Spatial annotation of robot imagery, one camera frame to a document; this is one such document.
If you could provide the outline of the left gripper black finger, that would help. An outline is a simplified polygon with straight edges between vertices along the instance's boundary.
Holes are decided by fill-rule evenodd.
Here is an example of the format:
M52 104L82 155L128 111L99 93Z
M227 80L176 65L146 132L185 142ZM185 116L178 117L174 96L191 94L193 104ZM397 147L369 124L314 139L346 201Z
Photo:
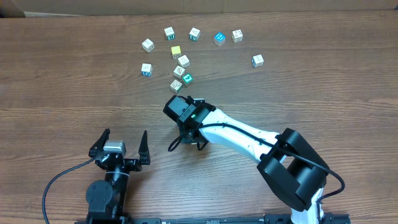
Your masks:
M88 156L96 157L97 153L103 150L106 141L109 139L110 129L106 128L99 139L90 147Z
M142 139L141 139L141 143L140 143L139 151L138 151L139 160L140 160L141 165L149 165L150 164L150 153L149 153L147 137L148 137L147 131L145 130L142 135Z

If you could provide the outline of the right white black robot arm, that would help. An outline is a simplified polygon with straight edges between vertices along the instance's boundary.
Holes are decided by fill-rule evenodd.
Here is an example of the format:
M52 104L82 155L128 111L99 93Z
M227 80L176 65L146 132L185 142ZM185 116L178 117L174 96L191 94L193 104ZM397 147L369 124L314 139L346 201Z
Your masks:
M272 192L292 209L292 223L321 223L324 213L319 199L326 184L328 166L295 130L281 134L263 131L236 121L203 99L174 95L163 112L176 122L181 142L207 143L235 150L254 161Z

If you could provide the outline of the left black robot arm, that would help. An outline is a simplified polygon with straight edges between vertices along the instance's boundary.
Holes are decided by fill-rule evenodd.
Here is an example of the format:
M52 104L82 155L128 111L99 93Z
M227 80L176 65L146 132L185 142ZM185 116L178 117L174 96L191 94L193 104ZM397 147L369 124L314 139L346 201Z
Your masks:
M109 134L110 129L105 129L88 153L95 164L105 171L105 177L94 181L86 190L88 214L85 222L133 223L130 214L124 211L124 204L129 174L140 172L143 165L150 164L147 132L142 135L138 159L126 158L124 141L111 141Z

